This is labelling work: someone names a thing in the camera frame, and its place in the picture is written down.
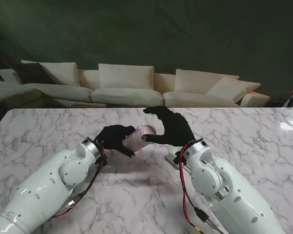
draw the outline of screw hole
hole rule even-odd
[[[251,223],[256,223],[258,221],[258,218],[257,217],[254,217],[252,220],[251,220]]]
[[[237,196],[237,197],[234,199],[233,202],[238,202],[238,201],[240,201],[240,200],[241,200],[241,197],[240,197],[240,196]]]

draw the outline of sofa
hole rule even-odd
[[[78,70],[76,63],[40,64],[56,84],[23,84],[13,69],[1,69],[0,103],[8,109],[73,104],[262,107],[270,99],[253,92],[260,84],[239,81],[239,76],[181,69],[175,75],[159,74],[151,66],[99,64],[99,70]],[[224,79],[233,83],[226,87],[227,82],[220,84]],[[234,100],[231,96],[236,89],[230,89],[237,82],[242,86],[251,83],[251,87],[243,87]]]

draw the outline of finger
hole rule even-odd
[[[166,106],[154,106],[148,107],[143,110],[146,114],[155,114],[158,119],[163,120],[167,118],[168,115],[173,114],[174,112],[168,109]]]
[[[126,127],[126,135],[132,134],[136,129],[133,126],[127,126]]]
[[[162,145],[167,144],[164,135],[159,136],[159,135],[146,134],[146,135],[143,135],[141,139],[144,141],[153,142],[153,143],[162,144]]]
[[[117,148],[115,148],[115,150],[121,152],[122,154],[124,154],[130,158],[134,158],[136,156],[134,152],[127,149],[123,144],[120,144],[119,146],[117,146]]]

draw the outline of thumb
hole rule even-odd
[[[141,137],[142,140],[153,142],[157,144],[167,144],[164,135],[152,135],[152,134],[146,134]]]
[[[121,152],[122,154],[130,157],[130,158],[135,158],[135,153],[132,152],[131,150],[127,149],[122,143],[118,145],[117,147],[114,148],[118,152]]]

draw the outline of dark gray pillow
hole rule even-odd
[[[45,72],[38,63],[21,63],[4,61],[11,69],[13,69],[21,78],[24,84],[56,84],[53,79]]]

